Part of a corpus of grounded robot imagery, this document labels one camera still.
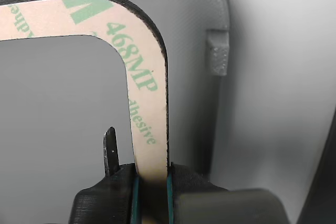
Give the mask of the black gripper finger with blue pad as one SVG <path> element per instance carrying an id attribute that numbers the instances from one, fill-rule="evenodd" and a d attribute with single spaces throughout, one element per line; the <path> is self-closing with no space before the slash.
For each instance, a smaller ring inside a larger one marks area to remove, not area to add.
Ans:
<path id="1" fill-rule="evenodd" d="M 170 223 L 289 223 L 283 204 L 270 191 L 230 191 L 183 165 L 171 164 L 167 196 Z"/>
<path id="2" fill-rule="evenodd" d="M 139 177 L 135 164 L 119 164 L 116 131 L 110 127 L 103 137 L 104 178 L 78 192 L 69 223 L 141 223 Z"/>

